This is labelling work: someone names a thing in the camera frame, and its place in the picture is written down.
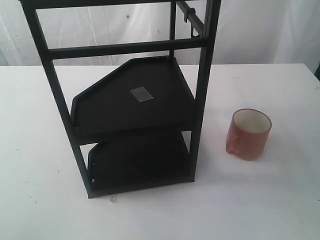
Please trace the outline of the terracotta ceramic mug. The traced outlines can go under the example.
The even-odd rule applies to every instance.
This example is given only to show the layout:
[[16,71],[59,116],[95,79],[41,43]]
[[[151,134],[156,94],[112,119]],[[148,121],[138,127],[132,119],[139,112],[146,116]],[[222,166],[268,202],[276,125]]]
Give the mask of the terracotta ceramic mug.
[[259,158],[271,128],[272,121],[265,113],[252,108],[237,110],[227,132],[226,152],[247,161]]

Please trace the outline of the black metal shelf rack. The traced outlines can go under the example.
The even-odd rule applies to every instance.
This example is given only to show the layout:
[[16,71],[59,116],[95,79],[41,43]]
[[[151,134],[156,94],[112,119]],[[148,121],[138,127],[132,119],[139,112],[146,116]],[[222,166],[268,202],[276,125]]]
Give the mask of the black metal shelf rack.
[[[195,180],[221,2],[204,20],[184,21],[184,0],[170,1],[169,39],[49,48],[38,10],[129,5],[128,0],[23,0],[21,6],[89,198]],[[132,58],[83,90],[67,107],[54,61],[167,51]],[[154,99],[139,102],[144,87]]]

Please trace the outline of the grey tape patch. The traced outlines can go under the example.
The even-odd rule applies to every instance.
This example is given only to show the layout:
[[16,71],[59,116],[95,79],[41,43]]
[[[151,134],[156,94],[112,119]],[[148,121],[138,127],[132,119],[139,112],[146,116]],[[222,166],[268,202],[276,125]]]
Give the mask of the grey tape patch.
[[154,99],[143,86],[132,89],[130,92],[140,103]]

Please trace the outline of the black sliding hook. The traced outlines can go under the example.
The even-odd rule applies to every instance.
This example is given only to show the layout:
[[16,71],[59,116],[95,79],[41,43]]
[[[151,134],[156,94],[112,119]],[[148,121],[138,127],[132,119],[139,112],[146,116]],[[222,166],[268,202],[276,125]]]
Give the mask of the black sliding hook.
[[196,13],[196,10],[192,7],[189,7],[189,8],[186,8],[184,11],[183,11],[183,14],[184,14],[184,22],[186,23],[189,19],[189,17],[191,17],[193,14]]

